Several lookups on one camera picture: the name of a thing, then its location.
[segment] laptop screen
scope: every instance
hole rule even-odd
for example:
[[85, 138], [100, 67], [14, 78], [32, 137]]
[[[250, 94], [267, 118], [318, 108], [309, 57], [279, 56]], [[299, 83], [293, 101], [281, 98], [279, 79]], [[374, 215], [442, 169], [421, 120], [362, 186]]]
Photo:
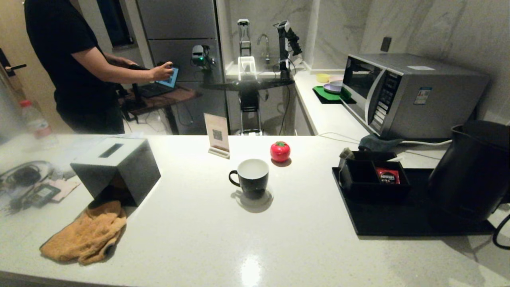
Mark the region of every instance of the laptop screen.
[[175, 88], [175, 82], [177, 81], [177, 74], [179, 74], [179, 68], [174, 66], [173, 67], [173, 74], [170, 78], [164, 80], [164, 81], [156, 81], [156, 83], [163, 84], [170, 88]]

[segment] door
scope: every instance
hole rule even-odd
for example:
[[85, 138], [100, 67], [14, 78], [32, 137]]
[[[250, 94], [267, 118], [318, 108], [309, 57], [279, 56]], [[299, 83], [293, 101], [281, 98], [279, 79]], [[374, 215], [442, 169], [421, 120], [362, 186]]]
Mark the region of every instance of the door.
[[15, 97], [7, 87], [7, 78], [0, 74], [0, 145], [25, 131], [21, 120], [21, 109], [16, 105]]
[[0, 9], [0, 47], [12, 66], [26, 64], [8, 77], [1, 67], [0, 75], [7, 79], [16, 101], [31, 100], [41, 109], [52, 129], [69, 133], [71, 129], [62, 121], [56, 110], [53, 92], [55, 87], [37, 58], [27, 35], [22, 1], [2, 1]]

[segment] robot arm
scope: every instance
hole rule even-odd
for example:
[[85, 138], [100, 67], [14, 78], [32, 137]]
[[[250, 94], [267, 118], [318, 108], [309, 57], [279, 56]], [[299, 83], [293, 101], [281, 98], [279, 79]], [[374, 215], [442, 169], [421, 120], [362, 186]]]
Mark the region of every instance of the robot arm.
[[292, 31], [290, 22], [284, 20], [274, 25], [278, 30], [279, 46], [280, 46], [280, 78], [289, 79], [289, 52], [293, 51], [292, 56], [296, 56], [302, 53], [301, 47], [299, 47], [299, 37]]
[[214, 58], [209, 57], [209, 46], [196, 45], [191, 53], [191, 62], [199, 66], [203, 72], [203, 82], [210, 84], [214, 82], [211, 66], [216, 65]]

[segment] keyboard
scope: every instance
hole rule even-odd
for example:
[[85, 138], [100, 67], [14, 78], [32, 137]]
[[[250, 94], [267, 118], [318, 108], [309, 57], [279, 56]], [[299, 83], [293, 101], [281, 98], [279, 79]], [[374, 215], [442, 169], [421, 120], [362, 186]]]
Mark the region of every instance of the keyboard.
[[173, 88], [158, 83], [138, 87], [138, 92], [144, 98], [152, 98], [157, 95], [171, 92], [173, 90], [174, 90]]

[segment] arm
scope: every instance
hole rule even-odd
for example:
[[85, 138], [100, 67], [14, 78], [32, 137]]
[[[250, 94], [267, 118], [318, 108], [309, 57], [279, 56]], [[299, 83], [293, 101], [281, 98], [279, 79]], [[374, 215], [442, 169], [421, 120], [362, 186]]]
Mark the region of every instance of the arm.
[[130, 70], [111, 65], [96, 48], [72, 53], [73, 58], [94, 76], [105, 82], [132, 84], [138, 82], [161, 81], [173, 74], [172, 62], [155, 67], [151, 70]]
[[129, 68], [130, 65], [136, 65], [137, 64], [137, 63], [131, 61], [130, 59], [126, 59], [126, 58], [122, 58], [122, 57], [117, 57], [117, 56], [112, 55], [112, 54], [108, 54], [108, 53], [104, 53], [103, 52], [103, 55], [105, 56], [105, 58], [108, 61], [108, 63], [110, 63], [110, 64], [112, 64], [114, 66]]

